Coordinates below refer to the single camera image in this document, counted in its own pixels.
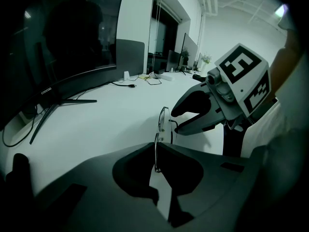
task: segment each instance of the flower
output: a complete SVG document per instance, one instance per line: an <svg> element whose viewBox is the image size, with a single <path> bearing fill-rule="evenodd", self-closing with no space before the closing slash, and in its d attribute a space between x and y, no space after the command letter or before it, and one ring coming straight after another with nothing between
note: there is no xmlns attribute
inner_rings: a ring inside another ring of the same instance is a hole
<svg viewBox="0 0 309 232"><path fill-rule="evenodd" d="M211 55L204 54L202 61L204 61L206 64L209 64L211 62Z"/></svg>

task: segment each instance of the curved monitor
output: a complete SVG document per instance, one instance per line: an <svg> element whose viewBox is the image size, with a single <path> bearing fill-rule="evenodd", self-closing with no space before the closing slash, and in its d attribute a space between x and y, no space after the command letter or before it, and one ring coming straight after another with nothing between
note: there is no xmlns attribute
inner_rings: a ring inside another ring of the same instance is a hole
<svg viewBox="0 0 309 232"><path fill-rule="evenodd" d="M29 101L32 106L41 102L33 98L41 90L63 80L69 82L71 77L116 68L121 1L31 0L24 13L16 15L18 24L1 67L5 102L0 130Z"/></svg>

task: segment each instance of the potted plant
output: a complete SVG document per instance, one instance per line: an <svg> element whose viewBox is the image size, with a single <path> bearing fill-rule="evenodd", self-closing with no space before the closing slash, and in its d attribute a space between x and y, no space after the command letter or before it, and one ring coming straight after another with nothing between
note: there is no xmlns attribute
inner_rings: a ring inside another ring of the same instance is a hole
<svg viewBox="0 0 309 232"><path fill-rule="evenodd" d="M211 62L211 56L208 54L204 54L202 57L202 66L201 66L201 77L207 76L207 65Z"/></svg>
<svg viewBox="0 0 309 232"><path fill-rule="evenodd" d="M183 65L188 65L189 56L188 48L184 47L182 51Z"/></svg>

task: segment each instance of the eyeglasses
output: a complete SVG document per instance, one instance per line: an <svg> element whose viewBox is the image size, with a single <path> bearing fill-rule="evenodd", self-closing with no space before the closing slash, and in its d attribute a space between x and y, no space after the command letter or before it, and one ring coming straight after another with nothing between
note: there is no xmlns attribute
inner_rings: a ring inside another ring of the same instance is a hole
<svg viewBox="0 0 309 232"><path fill-rule="evenodd" d="M157 152L157 143L158 141L162 141L163 138L160 138L160 132L164 132L164 129L163 129L163 126L164 126L164 117L165 117L165 110L168 110L169 111L169 108L168 107L163 107L161 112L160 112L160 116L159 116L159 122L158 122L158 128L157 128L157 132L155 134L155 138L154 138L154 170L157 172L157 173L160 173L161 172L161 169L158 167L158 152ZM170 126L170 129L171 129L171 144L173 143L173 132L172 132L172 127Z"/></svg>

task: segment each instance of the gray partition panel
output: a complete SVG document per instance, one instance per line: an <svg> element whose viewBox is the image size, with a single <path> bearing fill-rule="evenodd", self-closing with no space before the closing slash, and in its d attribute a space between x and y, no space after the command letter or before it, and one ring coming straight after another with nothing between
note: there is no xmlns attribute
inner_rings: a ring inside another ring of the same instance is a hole
<svg viewBox="0 0 309 232"><path fill-rule="evenodd" d="M124 71L129 71L130 76L143 73L145 44L131 40L116 40L116 69L101 69L89 75L81 76L75 80L59 85L60 94L67 98L82 90L96 87L106 82L117 81L123 78Z"/></svg>

